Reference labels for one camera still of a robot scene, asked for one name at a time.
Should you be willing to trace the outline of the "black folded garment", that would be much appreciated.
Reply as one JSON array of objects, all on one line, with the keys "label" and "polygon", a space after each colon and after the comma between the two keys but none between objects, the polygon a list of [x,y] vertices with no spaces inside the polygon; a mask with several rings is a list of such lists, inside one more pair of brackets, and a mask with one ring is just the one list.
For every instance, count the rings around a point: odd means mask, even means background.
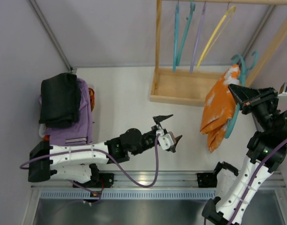
[{"label": "black folded garment", "polygon": [[81,90],[77,76],[61,73],[41,83],[40,124],[68,128],[79,121]]}]

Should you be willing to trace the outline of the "lilac hanger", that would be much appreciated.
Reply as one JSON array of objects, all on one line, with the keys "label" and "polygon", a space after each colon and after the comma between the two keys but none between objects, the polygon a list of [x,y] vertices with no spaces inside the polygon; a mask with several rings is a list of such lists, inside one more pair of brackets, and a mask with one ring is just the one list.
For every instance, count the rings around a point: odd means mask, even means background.
[{"label": "lilac hanger", "polygon": [[196,34],[196,40],[195,40],[195,44],[194,44],[193,54],[192,54],[192,58],[191,58],[191,65],[190,65],[190,70],[189,70],[190,74],[193,73],[193,69],[194,69],[194,65],[195,65],[196,54],[197,54],[197,49],[198,49],[198,45],[199,45],[199,40],[201,37],[201,32],[202,32],[205,14],[206,14],[206,1],[204,2],[203,8],[202,8],[202,14],[201,14],[201,18],[199,21],[198,31]]}]

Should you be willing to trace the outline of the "orange white trousers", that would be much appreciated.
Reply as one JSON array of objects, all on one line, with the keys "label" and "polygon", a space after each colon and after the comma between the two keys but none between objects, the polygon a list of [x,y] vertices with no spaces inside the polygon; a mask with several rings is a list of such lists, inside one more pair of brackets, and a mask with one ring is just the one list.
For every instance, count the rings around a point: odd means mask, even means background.
[{"label": "orange white trousers", "polygon": [[239,75],[239,66],[232,65],[206,95],[200,133],[207,135],[207,147],[210,152],[214,152],[221,145],[228,129],[227,122],[235,114],[236,103],[228,86],[238,85]]}]

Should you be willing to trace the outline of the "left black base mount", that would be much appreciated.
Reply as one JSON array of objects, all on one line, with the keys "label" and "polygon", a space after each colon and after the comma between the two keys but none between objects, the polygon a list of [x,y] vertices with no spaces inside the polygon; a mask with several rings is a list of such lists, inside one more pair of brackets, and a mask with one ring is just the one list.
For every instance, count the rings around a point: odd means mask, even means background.
[{"label": "left black base mount", "polygon": [[110,188],[114,183],[113,173],[97,173],[90,177],[88,182],[83,184],[74,181],[74,183],[84,187],[84,188]]}]

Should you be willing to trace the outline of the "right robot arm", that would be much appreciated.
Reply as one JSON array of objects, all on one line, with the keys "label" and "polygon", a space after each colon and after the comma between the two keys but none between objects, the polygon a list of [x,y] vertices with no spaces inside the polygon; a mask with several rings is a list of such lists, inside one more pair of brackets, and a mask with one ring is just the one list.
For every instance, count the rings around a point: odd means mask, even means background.
[{"label": "right robot arm", "polygon": [[202,210],[205,221],[215,225],[239,225],[247,206],[263,182],[284,161],[287,154],[287,110],[278,110],[281,96],[287,96],[287,83],[274,88],[252,89],[229,85],[242,114],[252,113],[263,131],[257,131],[247,144],[248,152],[240,170],[226,162],[218,163],[210,175],[217,182],[215,197]]}]

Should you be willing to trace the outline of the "wooden clothes rack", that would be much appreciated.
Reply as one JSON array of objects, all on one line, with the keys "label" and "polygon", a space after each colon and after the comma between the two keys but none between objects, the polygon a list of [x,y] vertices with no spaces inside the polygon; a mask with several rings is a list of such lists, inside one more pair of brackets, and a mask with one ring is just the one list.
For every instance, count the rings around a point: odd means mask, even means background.
[{"label": "wooden clothes rack", "polygon": [[[150,92],[152,102],[203,106],[206,94],[218,80],[221,73],[210,71],[189,72],[159,66],[161,41],[162,1],[156,2],[155,71]],[[260,60],[249,74],[246,84],[250,86],[270,61],[287,36],[287,17],[275,33]]]}]

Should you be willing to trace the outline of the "yellow hanger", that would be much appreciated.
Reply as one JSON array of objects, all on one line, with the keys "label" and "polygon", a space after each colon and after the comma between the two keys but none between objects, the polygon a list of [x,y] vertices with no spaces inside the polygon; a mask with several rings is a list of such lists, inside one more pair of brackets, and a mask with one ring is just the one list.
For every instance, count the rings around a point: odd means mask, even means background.
[{"label": "yellow hanger", "polygon": [[213,33],[211,34],[201,56],[200,59],[197,62],[196,68],[199,68],[201,66],[201,63],[204,61],[206,56],[208,55],[209,51],[213,47],[213,45],[216,43],[219,36],[222,34],[222,32],[225,30],[226,26],[232,19],[234,13],[236,12],[236,6],[231,6],[227,9],[217,26],[215,27]]}]

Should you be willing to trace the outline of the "aluminium rail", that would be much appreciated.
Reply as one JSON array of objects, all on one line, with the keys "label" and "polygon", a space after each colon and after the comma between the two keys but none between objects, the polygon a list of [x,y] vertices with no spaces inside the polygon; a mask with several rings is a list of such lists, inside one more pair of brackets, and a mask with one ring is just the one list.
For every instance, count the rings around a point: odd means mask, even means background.
[{"label": "aluminium rail", "polygon": [[[113,174],[110,178],[103,180],[105,188],[137,188],[120,171],[110,171]],[[130,171],[130,176],[142,185],[151,184],[154,181],[154,172]],[[157,181],[153,188],[198,188],[202,179],[198,177],[199,172],[195,171],[161,171],[158,173]],[[66,180],[49,180],[40,183],[32,183],[33,188],[68,188],[72,184]],[[276,171],[261,185],[262,189],[281,189],[286,184],[281,172]]]}]

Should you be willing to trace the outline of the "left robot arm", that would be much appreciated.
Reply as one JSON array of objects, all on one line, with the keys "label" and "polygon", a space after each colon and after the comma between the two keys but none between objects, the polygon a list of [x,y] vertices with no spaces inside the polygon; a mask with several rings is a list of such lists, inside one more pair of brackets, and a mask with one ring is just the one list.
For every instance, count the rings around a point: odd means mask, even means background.
[{"label": "left robot arm", "polygon": [[29,154],[29,161],[20,166],[28,170],[28,182],[71,180],[76,186],[94,186],[99,180],[98,164],[116,164],[129,161],[149,149],[161,147],[175,152],[180,137],[162,127],[161,122],[170,115],[154,116],[155,125],[147,133],[131,128],[111,140],[77,146],[51,145],[41,141]]}]

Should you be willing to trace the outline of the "purple garment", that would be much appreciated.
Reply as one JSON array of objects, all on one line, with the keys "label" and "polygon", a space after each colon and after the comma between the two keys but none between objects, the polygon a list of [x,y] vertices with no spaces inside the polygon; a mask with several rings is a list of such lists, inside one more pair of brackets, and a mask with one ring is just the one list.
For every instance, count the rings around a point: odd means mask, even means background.
[{"label": "purple garment", "polygon": [[44,134],[49,136],[51,145],[76,146],[92,143],[93,120],[89,89],[83,79],[78,78],[77,81],[81,91],[79,121],[68,128],[47,128]]}]

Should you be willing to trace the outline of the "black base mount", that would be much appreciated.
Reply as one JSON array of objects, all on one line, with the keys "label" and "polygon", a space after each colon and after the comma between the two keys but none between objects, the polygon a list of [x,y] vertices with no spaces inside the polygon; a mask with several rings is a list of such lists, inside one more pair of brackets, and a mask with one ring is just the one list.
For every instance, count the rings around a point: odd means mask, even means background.
[{"label": "black base mount", "polygon": [[83,184],[74,181],[74,183],[84,187],[84,188],[110,188],[114,183],[113,173],[97,173],[90,177],[88,182]]},{"label": "black base mount", "polygon": [[199,188],[217,187],[217,175],[215,175],[213,172],[197,173],[197,181]]}]

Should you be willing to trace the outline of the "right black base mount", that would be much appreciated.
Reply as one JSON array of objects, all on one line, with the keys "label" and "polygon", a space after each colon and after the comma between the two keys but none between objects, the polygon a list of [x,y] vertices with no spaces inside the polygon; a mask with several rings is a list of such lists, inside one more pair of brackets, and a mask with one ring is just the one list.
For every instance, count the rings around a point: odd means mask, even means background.
[{"label": "right black base mount", "polygon": [[217,175],[215,175],[213,172],[197,173],[197,181],[199,188],[217,187]]}]

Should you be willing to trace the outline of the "teal hanger holding trousers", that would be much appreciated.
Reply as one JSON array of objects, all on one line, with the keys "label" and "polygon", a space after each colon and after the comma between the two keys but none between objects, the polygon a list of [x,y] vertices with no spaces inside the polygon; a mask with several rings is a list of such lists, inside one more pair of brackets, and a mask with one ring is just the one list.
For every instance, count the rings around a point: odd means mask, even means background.
[{"label": "teal hanger holding trousers", "polygon": [[[241,72],[240,72],[240,76],[239,76],[239,81],[240,81],[240,84],[245,86],[247,69],[246,69],[246,65],[245,65],[245,61],[243,59],[243,56],[240,54],[236,54],[231,58],[231,60],[233,63],[235,63],[235,62],[241,63],[241,69],[240,69]],[[224,136],[225,139],[228,139],[230,137],[230,135],[234,129],[238,114],[239,114],[239,106],[236,105],[234,116],[232,118],[228,119],[228,121],[227,121],[227,130],[226,130],[226,133]]]}]

